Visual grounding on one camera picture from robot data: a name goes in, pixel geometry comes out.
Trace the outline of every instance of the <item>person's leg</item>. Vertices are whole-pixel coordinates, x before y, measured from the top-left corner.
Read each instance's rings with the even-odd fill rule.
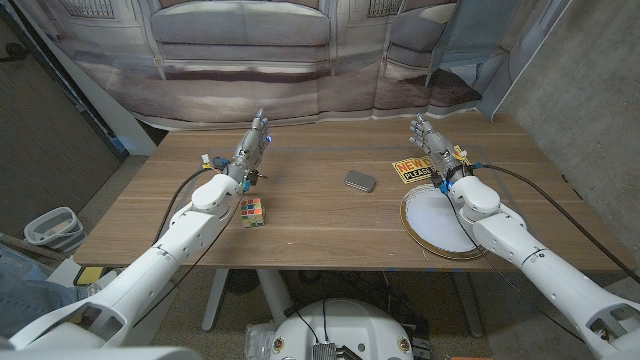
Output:
[[[0,336],[10,338],[33,320],[86,297],[78,288],[27,281],[0,271]]]

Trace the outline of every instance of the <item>white plate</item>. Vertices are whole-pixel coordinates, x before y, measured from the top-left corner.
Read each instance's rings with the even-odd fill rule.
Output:
[[[455,260],[481,255],[460,227],[447,196],[433,185],[411,189],[401,206],[402,224],[425,249]],[[453,206],[456,211],[462,207],[456,203]]]

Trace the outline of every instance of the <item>curtain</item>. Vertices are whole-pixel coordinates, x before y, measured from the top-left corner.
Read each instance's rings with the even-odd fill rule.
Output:
[[[138,119],[168,129],[477,109],[491,119],[567,1],[22,1]]]

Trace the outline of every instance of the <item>table leg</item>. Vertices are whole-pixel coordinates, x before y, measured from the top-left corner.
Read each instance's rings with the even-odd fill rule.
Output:
[[[476,304],[476,297],[471,287],[471,281],[469,280],[469,274],[466,272],[454,272],[451,273],[453,277],[453,283],[458,291],[458,297],[462,304],[462,309],[467,318],[467,325],[469,325],[469,334],[475,338],[484,336],[484,329],[480,322],[480,313],[478,312],[478,305]]]
[[[287,286],[285,285],[278,270],[256,270],[260,285],[264,291],[264,297],[267,298],[271,316],[276,325],[280,326],[287,317],[284,311],[293,306],[293,302],[289,297]]]
[[[220,305],[222,305],[222,295],[224,295],[228,275],[229,269],[216,269],[216,274],[211,284],[211,291],[209,292],[207,309],[204,312],[204,319],[202,319],[202,330],[204,331],[213,330],[213,326],[218,318],[218,310],[220,310]]]

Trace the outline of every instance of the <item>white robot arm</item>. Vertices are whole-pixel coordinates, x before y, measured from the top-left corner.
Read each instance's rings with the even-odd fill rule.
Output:
[[[171,219],[166,233],[99,293],[40,317],[14,335],[15,350],[105,348],[127,345],[127,333],[145,316],[180,265],[207,249],[233,216],[238,198],[255,183],[262,154],[271,141],[260,110],[239,142],[227,174],[196,189],[192,201]],[[99,313],[85,327],[69,320]]]
[[[453,145],[420,114],[410,129],[416,135],[410,141],[431,157],[442,175],[443,192],[463,203],[457,216],[471,241],[520,269],[569,319],[598,359],[640,356],[639,304],[602,289],[534,238],[522,218],[453,156]]]

